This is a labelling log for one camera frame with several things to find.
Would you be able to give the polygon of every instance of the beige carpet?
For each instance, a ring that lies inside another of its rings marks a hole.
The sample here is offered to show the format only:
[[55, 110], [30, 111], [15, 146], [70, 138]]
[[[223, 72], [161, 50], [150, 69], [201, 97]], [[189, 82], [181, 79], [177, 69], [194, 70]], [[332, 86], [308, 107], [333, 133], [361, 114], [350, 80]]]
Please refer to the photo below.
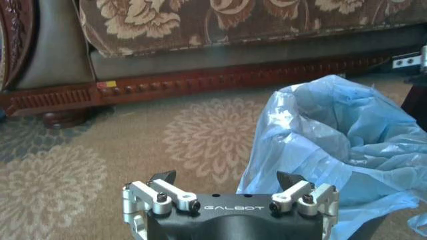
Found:
[[[398, 77], [360, 79], [402, 103]], [[178, 170], [177, 185], [234, 193], [257, 121], [281, 87], [225, 91], [109, 108], [87, 124], [46, 130], [38, 118], [0, 123], [0, 239], [133, 239], [122, 187]], [[389, 217], [376, 240], [422, 239], [408, 227], [424, 205]]]

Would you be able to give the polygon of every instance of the trash can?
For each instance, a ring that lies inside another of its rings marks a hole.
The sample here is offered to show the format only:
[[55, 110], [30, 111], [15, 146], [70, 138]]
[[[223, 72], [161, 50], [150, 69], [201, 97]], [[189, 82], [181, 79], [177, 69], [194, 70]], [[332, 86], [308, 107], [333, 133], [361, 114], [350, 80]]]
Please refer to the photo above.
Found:
[[238, 193], [281, 192], [278, 171], [336, 185], [332, 239], [369, 239], [358, 234], [373, 236], [388, 214], [427, 200], [427, 133], [374, 88], [328, 76], [272, 96]]

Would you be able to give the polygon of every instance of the metal bracket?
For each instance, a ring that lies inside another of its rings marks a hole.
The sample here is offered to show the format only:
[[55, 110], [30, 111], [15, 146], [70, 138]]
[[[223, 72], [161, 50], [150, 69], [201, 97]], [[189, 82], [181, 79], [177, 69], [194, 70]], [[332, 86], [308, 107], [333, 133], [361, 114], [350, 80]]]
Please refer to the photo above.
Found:
[[313, 184], [301, 181], [290, 189], [272, 196], [273, 204], [270, 209], [278, 213], [288, 213], [293, 210], [294, 203], [308, 194], [313, 192]]
[[179, 210], [193, 214], [199, 212], [202, 205], [198, 201], [197, 194], [181, 190], [177, 186], [169, 184], [162, 179], [153, 181], [150, 186], [158, 192], [167, 193], [167, 195], [171, 196]]
[[340, 192], [337, 188], [322, 184], [310, 197], [305, 196], [298, 200], [298, 212], [308, 217], [317, 216], [318, 212], [324, 214], [324, 239], [330, 239], [333, 227], [340, 221]]
[[141, 181], [127, 184], [123, 188], [123, 220], [131, 225], [138, 240], [149, 240], [145, 218], [150, 210], [158, 215], [169, 214], [173, 211], [173, 198]]
[[427, 46], [421, 49], [421, 52], [414, 52], [393, 58], [393, 69], [421, 66], [421, 72], [427, 72]]

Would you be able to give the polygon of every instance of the yellow sticker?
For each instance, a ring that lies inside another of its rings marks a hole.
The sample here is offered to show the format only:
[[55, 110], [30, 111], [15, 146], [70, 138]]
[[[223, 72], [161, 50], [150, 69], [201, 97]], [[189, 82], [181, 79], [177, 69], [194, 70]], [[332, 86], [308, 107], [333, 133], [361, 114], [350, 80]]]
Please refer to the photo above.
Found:
[[117, 81], [107, 81], [106, 83], [107, 83], [107, 88], [115, 88], [115, 87], [118, 87]]
[[107, 88], [118, 87], [117, 81], [103, 81], [103, 82], [99, 82], [97, 85], [98, 85], [99, 89], [107, 89]]

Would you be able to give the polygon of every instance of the sofa cushion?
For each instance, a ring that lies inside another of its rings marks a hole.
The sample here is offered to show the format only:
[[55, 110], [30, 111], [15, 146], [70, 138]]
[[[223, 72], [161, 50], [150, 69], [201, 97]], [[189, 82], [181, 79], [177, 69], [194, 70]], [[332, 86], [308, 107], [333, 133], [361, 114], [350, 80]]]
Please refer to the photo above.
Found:
[[82, 0], [106, 57], [276, 42], [427, 22], [426, 0]]

